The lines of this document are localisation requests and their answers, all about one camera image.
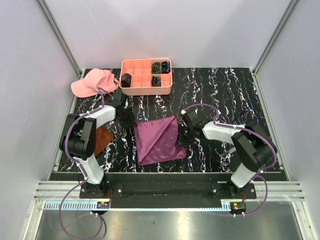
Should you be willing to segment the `purple cloth napkin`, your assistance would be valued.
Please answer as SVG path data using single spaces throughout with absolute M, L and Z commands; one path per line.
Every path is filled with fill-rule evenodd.
M 173 161 L 186 157 L 183 146 L 176 146 L 178 118 L 166 117 L 133 126 L 139 166 Z

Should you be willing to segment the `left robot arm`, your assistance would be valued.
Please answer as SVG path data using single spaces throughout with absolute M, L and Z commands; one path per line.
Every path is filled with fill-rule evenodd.
M 108 195 L 107 177 L 98 165 L 94 151 L 97 129 L 107 122 L 118 120 L 124 129 L 136 123 L 132 108 L 127 104 L 128 96 L 116 92 L 111 99 L 83 114 L 69 114 L 66 117 L 59 140 L 59 149 L 73 161 L 83 174 L 81 190 L 84 193 L 103 198 Z

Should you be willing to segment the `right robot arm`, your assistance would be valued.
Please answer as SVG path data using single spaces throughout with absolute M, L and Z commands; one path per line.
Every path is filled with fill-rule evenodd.
M 261 171 L 277 162 L 277 147 L 264 130 L 256 123 L 232 125 L 201 119 L 195 111 L 181 111 L 182 123 L 178 125 L 176 146 L 190 145 L 193 139 L 207 139 L 233 145 L 240 164 L 227 183 L 215 193 L 218 198 L 241 198 L 245 189 Z

